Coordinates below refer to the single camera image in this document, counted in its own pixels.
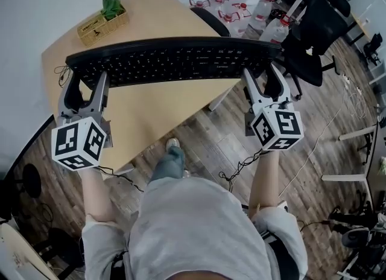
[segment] succulent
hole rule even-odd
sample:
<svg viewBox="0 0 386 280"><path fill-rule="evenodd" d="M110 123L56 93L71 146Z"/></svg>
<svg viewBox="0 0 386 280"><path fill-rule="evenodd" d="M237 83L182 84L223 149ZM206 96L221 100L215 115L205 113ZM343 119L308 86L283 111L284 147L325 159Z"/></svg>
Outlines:
<svg viewBox="0 0 386 280"><path fill-rule="evenodd" d="M125 10L120 0L102 0L102 5L101 13L108 21L122 14Z"/></svg>

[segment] potted plant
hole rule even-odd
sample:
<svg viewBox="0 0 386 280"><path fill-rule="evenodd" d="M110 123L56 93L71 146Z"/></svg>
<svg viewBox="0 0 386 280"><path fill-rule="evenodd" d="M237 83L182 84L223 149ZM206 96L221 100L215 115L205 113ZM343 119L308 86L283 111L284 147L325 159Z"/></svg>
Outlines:
<svg viewBox="0 0 386 280"><path fill-rule="evenodd" d="M94 44L128 22L126 9L120 0L102 0L102 6L100 14L78 27L79 38L86 46Z"/></svg>

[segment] forearm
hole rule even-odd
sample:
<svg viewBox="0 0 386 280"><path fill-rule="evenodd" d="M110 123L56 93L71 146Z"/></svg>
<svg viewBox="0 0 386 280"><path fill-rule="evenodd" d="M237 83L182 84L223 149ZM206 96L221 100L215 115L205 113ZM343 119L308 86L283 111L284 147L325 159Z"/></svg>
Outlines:
<svg viewBox="0 0 386 280"><path fill-rule="evenodd" d="M279 151L261 156L249 197L249 217L260 208L279 204Z"/></svg>
<svg viewBox="0 0 386 280"><path fill-rule="evenodd" d="M101 173L91 168L80 170L78 173L82 179L86 215L91 215L98 222L114 221L109 189L104 184Z"/></svg>

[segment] wooden planter box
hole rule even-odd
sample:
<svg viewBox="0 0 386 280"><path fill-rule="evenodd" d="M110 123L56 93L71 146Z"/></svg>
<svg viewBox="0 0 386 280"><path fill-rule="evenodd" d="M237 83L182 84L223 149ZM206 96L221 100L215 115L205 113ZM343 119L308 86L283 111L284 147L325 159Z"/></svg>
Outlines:
<svg viewBox="0 0 386 280"><path fill-rule="evenodd" d="M126 9L121 15L109 21L102 14L98 14L78 27L78 35L83 44L90 46L127 22Z"/></svg>

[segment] black keyboard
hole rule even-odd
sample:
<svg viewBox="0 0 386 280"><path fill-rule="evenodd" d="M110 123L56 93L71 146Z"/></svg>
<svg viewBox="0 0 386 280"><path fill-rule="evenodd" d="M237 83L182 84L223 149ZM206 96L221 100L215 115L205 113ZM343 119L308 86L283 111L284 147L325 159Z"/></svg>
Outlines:
<svg viewBox="0 0 386 280"><path fill-rule="evenodd" d="M110 87L161 81L258 76L280 53L278 44L229 37L169 37L119 43L68 56L74 75L92 89L103 71Z"/></svg>

